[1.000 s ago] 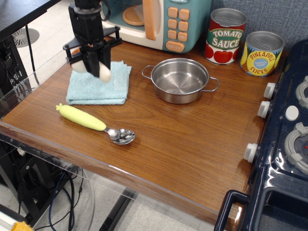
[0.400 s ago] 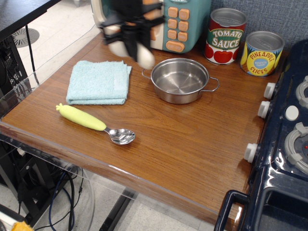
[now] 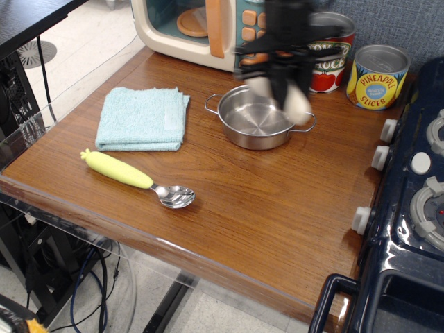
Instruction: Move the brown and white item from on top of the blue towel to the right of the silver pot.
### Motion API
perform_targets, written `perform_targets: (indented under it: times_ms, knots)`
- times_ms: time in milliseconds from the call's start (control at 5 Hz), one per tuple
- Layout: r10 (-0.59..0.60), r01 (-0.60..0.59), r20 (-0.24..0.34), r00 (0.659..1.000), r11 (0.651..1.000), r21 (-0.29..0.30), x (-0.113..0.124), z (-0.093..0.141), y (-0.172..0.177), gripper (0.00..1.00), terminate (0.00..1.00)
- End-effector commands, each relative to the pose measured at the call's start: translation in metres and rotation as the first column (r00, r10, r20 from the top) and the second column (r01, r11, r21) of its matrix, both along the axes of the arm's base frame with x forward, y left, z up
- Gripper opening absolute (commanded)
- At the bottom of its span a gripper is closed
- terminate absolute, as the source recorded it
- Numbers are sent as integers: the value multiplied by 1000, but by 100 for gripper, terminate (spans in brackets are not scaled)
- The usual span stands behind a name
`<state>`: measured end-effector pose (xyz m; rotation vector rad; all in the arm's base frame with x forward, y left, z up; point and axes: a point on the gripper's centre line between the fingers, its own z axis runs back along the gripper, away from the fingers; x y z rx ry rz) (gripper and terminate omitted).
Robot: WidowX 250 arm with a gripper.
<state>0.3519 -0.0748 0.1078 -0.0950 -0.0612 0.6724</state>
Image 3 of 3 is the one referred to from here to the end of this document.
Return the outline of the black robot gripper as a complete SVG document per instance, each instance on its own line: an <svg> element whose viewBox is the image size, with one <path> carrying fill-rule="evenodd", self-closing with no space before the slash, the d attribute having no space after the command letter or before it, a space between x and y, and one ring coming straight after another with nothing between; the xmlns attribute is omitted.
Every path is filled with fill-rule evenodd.
<svg viewBox="0 0 444 333"><path fill-rule="evenodd" d="M316 40L338 37L342 28L317 26L312 22L316 13L312 1L265 1L266 28L263 36L252 42L237 46L237 55L264 53L268 59L253 65L243 65L234 71L239 80L267 77L271 94L281 111L287 99L288 69L289 84L297 87L306 97L315 64L324 58L336 58L340 49L312 51L309 45Z"/></svg>

